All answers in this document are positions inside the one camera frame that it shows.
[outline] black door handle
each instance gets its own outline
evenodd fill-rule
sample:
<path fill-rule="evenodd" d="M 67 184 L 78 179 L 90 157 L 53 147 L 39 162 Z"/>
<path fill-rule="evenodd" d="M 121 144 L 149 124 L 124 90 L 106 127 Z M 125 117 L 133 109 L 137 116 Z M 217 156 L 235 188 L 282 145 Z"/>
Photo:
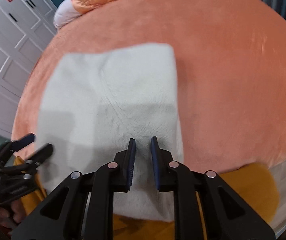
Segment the black door handle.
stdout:
<path fill-rule="evenodd" d="M 26 2 L 28 3 L 28 5 L 29 5 L 32 9 L 34 8 L 33 5 L 31 5 L 31 4 L 29 3 L 29 1 L 26 0 Z"/>
<path fill-rule="evenodd" d="M 32 5 L 34 5 L 34 7 L 36 7 L 35 3 L 33 3 L 33 1 L 32 1 L 32 0 L 29 0 L 29 1 L 32 3 Z"/>
<path fill-rule="evenodd" d="M 14 17 L 12 14 L 10 14 L 10 13 L 9 13 L 9 15 L 10 15 L 10 17 L 14 20 L 14 22 L 17 23 L 17 20 L 15 19 L 15 17 Z"/>

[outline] round rivet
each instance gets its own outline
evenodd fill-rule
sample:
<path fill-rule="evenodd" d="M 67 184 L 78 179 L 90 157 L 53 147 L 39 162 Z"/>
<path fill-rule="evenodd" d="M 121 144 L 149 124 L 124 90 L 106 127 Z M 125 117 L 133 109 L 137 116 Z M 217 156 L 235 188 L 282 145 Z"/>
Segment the round rivet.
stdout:
<path fill-rule="evenodd" d="M 23 179 L 30 179 L 31 177 L 32 177 L 31 174 L 25 174 L 25 175 L 23 176 Z"/>
<path fill-rule="evenodd" d="M 179 163 L 178 163 L 178 162 L 175 162 L 175 161 L 171 161 L 171 162 L 169 163 L 169 166 L 170 166 L 171 168 L 177 168 L 177 167 L 179 166 Z"/>
<path fill-rule="evenodd" d="M 81 176 L 81 174 L 80 174 L 78 171 L 74 171 L 74 172 L 70 175 L 70 177 L 71 177 L 72 179 L 78 179 L 80 176 Z"/>
<path fill-rule="evenodd" d="M 206 176 L 208 176 L 209 178 L 215 178 L 216 177 L 216 172 L 215 171 L 207 171 L 206 172 Z"/>
<path fill-rule="evenodd" d="M 117 168 L 118 164 L 116 162 L 111 162 L 107 165 L 107 167 L 109 167 L 110 169 L 115 169 Z"/>

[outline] orange bedspread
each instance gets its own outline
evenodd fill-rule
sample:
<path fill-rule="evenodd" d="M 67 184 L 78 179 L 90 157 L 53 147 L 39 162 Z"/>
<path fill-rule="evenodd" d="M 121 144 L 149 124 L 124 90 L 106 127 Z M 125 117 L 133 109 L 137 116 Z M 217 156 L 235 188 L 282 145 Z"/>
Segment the orange bedspread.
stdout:
<path fill-rule="evenodd" d="M 144 42 L 174 48 L 189 168 L 222 172 L 286 159 L 286 22 L 259 0 L 117 0 L 79 17 L 35 66 L 13 139 L 36 133 L 43 91 L 65 53 Z"/>

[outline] white wardrobe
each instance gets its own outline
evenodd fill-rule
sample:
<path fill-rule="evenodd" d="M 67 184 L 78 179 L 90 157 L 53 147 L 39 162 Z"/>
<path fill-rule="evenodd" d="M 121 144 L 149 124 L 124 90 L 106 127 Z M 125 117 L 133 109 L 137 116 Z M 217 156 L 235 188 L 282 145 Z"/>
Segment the white wardrobe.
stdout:
<path fill-rule="evenodd" d="M 10 138 L 26 81 L 51 39 L 50 0 L 0 0 L 0 135 Z"/>

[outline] mustard yellow cloth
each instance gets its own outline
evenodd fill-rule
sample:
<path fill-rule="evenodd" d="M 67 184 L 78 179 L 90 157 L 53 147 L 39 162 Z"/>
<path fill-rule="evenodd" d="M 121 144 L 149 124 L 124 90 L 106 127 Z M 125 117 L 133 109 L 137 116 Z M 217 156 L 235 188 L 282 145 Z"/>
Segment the mustard yellow cloth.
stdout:
<path fill-rule="evenodd" d="M 20 157 L 14 164 L 22 164 Z M 268 168 L 259 163 L 249 164 L 236 171 L 220 176 L 266 221 L 273 219 L 279 194 L 273 176 Z M 26 214 L 45 198 L 46 192 L 41 186 L 39 177 L 36 181 L 40 187 L 33 193 L 22 197 Z M 174 223 L 161 221 L 136 220 L 119 215 L 113 217 L 114 240 L 169 240 L 174 239 Z"/>

